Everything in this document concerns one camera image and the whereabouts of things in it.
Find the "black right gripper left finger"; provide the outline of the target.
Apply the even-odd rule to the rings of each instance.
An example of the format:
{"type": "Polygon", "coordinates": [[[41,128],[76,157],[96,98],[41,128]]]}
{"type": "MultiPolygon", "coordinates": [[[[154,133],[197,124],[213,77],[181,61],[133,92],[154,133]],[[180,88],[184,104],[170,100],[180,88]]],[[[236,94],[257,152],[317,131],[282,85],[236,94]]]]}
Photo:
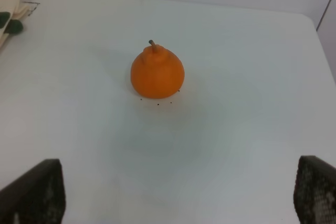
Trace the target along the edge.
{"type": "Polygon", "coordinates": [[[1,223],[62,223],[66,193],[59,159],[46,159],[1,190],[1,223]]]}

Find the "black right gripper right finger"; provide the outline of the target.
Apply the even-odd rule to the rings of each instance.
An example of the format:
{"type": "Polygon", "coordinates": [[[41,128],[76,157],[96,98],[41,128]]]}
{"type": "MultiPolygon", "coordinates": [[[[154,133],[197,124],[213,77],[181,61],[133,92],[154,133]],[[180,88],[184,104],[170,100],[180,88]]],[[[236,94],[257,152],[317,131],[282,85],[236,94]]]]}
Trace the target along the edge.
{"type": "Polygon", "coordinates": [[[293,204],[300,223],[335,223],[335,167],[316,156],[301,156],[293,204]]]}

